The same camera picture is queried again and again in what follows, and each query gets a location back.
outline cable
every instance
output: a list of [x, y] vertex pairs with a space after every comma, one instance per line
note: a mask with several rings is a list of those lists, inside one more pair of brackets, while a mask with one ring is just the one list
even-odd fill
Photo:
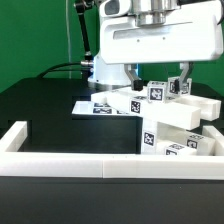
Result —
[[37, 76], [37, 78], [42, 79], [48, 72], [51, 72], [57, 68], [67, 67], [67, 66], [71, 66], [71, 65], [81, 65], [81, 63], [80, 62], [72, 62], [72, 63], [63, 63], [63, 64], [52, 66], [52, 67], [48, 68], [47, 70], [45, 70], [44, 72], [41, 72]]
[[[71, 33], [70, 33], [70, 22], [69, 22], [69, 0], [66, 0], [66, 30], [67, 30], [67, 40], [68, 40], [68, 61], [72, 62], [72, 46], [71, 46]], [[72, 78], [72, 72], [69, 72], [69, 78]]]
[[85, 49], [85, 60], [93, 59], [92, 53], [90, 51], [88, 33], [87, 33], [87, 28], [86, 28], [85, 16], [84, 16], [85, 11], [92, 8], [92, 2], [93, 1], [91, 1], [91, 0], [87, 1], [87, 2], [84, 0], [78, 0], [75, 3], [75, 9], [76, 9], [76, 12], [77, 12], [78, 18], [79, 18], [79, 24], [80, 24], [81, 33], [82, 33], [82, 40], [83, 40], [84, 49]]
[[57, 70], [51, 70], [49, 72], [68, 72], [68, 71], [80, 72], [81, 69], [57, 69]]

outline white block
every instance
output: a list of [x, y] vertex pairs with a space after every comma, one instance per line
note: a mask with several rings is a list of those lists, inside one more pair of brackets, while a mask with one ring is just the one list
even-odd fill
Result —
[[224, 179], [223, 159], [215, 156], [135, 155], [103, 161], [103, 178]]
[[94, 103], [91, 101], [76, 101], [72, 114], [79, 115], [113, 115], [113, 116], [131, 116], [110, 107], [108, 104]]
[[148, 103], [132, 92], [109, 92], [107, 103], [117, 110], [191, 130], [200, 125], [200, 109], [176, 102]]
[[109, 155], [8, 152], [0, 155], [0, 176], [102, 178]]
[[201, 109], [201, 119], [213, 121], [219, 118], [220, 109], [221, 109], [221, 101], [208, 99], [199, 96], [181, 96], [178, 98], [179, 103], [196, 106]]
[[202, 134], [215, 139], [215, 156], [224, 156], [224, 136], [214, 126], [203, 126]]
[[180, 77], [170, 77], [168, 78], [168, 87], [167, 87], [167, 96], [168, 97], [179, 97], [181, 95], [189, 95], [191, 93], [191, 83], [192, 79], [187, 79], [187, 86], [185, 91], [181, 90], [179, 92], [175, 92], [175, 80], [179, 80]]
[[167, 156], [195, 156], [197, 154], [197, 150], [176, 142], [158, 140], [156, 154]]
[[15, 122], [0, 140], [0, 152], [17, 152], [26, 138], [27, 122]]
[[107, 103], [107, 91], [106, 92], [100, 92], [100, 93], [94, 93], [91, 95], [91, 101], [95, 103]]
[[215, 150], [215, 140], [202, 135], [188, 132], [185, 130], [178, 130], [170, 128], [164, 139], [186, 145], [197, 150], [197, 155], [212, 156]]

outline black cable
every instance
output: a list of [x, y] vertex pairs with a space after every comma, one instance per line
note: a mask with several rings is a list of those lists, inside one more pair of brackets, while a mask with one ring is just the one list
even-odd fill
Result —
[[51, 70], [49, 72], [80, 72], [80, 71], [89, 71], [89, 69], [57, 69], [57, 70]]
[[85, 49], [85, 52], [87, 53], [87, 52], [90, 52], [90, 46], [89, 46], [89, 39], [88, 39], [84, 14], [79, 15], [79, 22], [80, 22], [80, 27], [82, 30], [84, 49]]
[[48, 72], [51, 72], [57, 68], [67, 67], [67, 66], [71, 66], [71, 65], [81, 65], [81, 63], [80, 62], [71, 62], [71, 63], [63, 63], [63, 64], [52, 66], [52, 67], [48, 68], [47, 70], [45, 70], [44, 72], [41, 72], [37, 76], [37, 78], [42, 79]]

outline green backdrop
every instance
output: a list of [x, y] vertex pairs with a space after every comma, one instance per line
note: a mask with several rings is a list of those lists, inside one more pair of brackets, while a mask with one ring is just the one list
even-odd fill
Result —
[[[35, 77], [52, 65], [68, 62], [66, 0], [0, 1], [0, 92], [22, 78]], [[74, 0], [69, 1], [72, 60], [79, 61], [84, 50], [73, 3]], [[96, 54], [99, 48], [97, 10], [88, 11], [86, 20], [91, 50]], [[140, 68], [146, 80], [165, 81], [168, 76], [180, 74], [176, 63], [148, 64]], [[68, 77], [68, 74], [55, 76]], [[80, 74], [73, 73], [72, 77], [80, 78]], [[213, 62], [195, 63], [192, 78], [224, 95], [224, 56]]]

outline black table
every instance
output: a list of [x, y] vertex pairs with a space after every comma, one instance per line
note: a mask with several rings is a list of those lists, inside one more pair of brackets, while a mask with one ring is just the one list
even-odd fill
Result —
[[[0, 94], [1, 134], [28, 120], [21, 153], [138, 153], [140, 118], [71, 115], [94, 92], [81, 80], [23, 79]], [[222, 99], [201, 84], [192, 94]], [[212, 125], [223, 131], [223, 113]], [[223, 181], [0, 177], [2, 224], [223, 224], [223, 207]]]

